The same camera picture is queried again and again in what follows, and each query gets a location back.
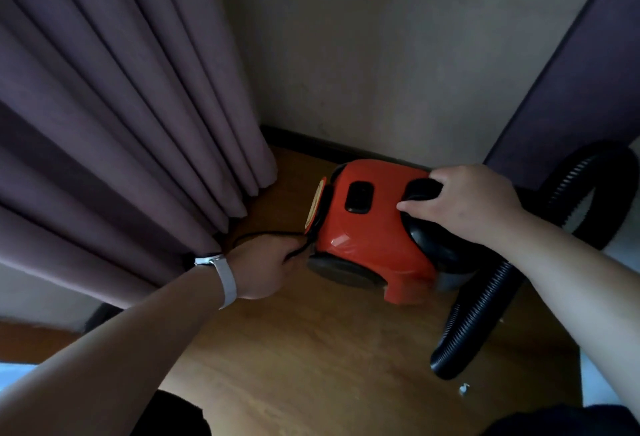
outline person's right arm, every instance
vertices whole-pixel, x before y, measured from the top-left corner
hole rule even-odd
[[[486,166],[435,170],[431,201],[398,209],[483,244],[521,270],[640,421],[640,275],[525,212],[510,182]]]

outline purple panel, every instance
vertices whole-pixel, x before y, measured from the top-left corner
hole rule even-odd
[[[485,163],[537,189],[564,157],[640,135],[640,0],[589,0]]]

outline forearm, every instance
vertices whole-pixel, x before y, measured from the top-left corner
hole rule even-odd
[[[640,419],[640,275],[528,213],[500,224],[487,245],[531,280]]]
[[[183,274],[2,392],[0,433],[128,435],[223,298],[214,268]]]

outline watch band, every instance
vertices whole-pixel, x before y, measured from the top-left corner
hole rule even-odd
[[[226,308],[228,305],[236,301],[237,298],[237,286],[234,273],[231,271],[227,258],[224,254],[209,255],[206,257],[196,257],[196,266],[210,265],[216,268],[220,281],[222,282],[222,289],[225,291],[225,302],[220,306],[220,309]]]

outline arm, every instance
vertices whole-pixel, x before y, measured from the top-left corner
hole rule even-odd
[[[298,259],[291,238],[263,236],[232,250],[238,296],[263,298]],[[205,321],[223,304],[212,266],[192,268],[58,352],[0,394],[0,434],[128,435]]]
[[[509,181],[485,166],[439,169],[431,178],[444,184],[438,198],[398,209],[521,270],[640,420],[640,275],[525,212]]]

